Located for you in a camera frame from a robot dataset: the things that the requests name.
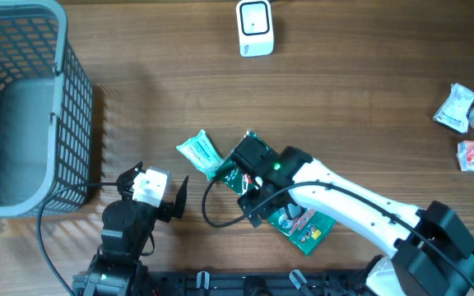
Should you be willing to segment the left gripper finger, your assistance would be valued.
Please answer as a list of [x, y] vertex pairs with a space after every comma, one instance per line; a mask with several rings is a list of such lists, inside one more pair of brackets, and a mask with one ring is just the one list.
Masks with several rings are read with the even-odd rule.
[[121, 173], [116, 179], [116, 187], [121, 197], [132, 197], [134, 193], [133, 185], [136, 176], [143, 172], [143, 163], [139, 161], [131, 169]]
[[176, 194], [173, 217], [178, 219], [181, 219], [184, 216], [185, 206], [188, 197], [188, 179], [189, 176], [186, 176]]

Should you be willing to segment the green 3M gloves packet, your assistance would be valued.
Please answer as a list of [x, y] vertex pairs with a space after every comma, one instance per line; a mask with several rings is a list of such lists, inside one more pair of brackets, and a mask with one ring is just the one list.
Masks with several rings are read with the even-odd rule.
[[[257, 134], [247, 132], [217, 169], [215, 180], [223, 182], [239, 198], [249, 190], [267, 185], [280, 191], [293, 184], [289, 178], [295, 174], [296, 166], [307, 160], [309, 157], [295, 148], [287, 147], [277, 153]], [[303, 206], [299, 206], [299, 217], [293, 220], [280, 209], [264, 221], [285, 235], [307, 256], [335, 224], [335, 220], [329, 216]]]

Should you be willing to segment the teal white wipes packet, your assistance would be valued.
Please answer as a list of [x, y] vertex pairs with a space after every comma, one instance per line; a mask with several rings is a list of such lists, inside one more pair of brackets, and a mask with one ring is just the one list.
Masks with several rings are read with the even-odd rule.
[[217, 169], [224, 163], [224, 160], [216, 151], [209, 136], [201, 130], [196, 136], [189, 138], [183, 144], [176, 146], [176, 149], [183, 154], [193, 166], [204, 173], [207, 180], [216, 176]]

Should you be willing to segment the white paper sachet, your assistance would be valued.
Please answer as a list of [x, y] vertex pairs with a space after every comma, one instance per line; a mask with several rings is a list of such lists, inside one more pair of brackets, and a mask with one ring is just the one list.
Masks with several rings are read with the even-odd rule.
[[466, 86], [454, 83], [448, 98], [433, 116], [436, 123], [440, 123], [460, 134], [468, 132], [467, 114], [474, 105], [474, 91]]

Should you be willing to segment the red small snack packet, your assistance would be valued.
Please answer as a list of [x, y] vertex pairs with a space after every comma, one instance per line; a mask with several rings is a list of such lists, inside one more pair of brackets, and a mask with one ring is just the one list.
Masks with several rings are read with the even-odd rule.
[[474, 141], [462, 141], [457, 146], [457, 160], [463, 172], [474, 173]]

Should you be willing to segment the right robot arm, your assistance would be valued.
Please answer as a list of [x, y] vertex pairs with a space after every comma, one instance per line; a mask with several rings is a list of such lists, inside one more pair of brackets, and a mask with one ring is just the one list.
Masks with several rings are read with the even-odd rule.
[[230, 160], [256, 190], [250, 216], [268, 217], [293, 204], [330, 216], [378, 247], [382, 256], [364, 285], [374, 295], [465, 295], [474, 291], [474, 237], [439, 201], [421, 209], [350, 182], [310, 154], [287, 146], [276, 153], [246, 136]]

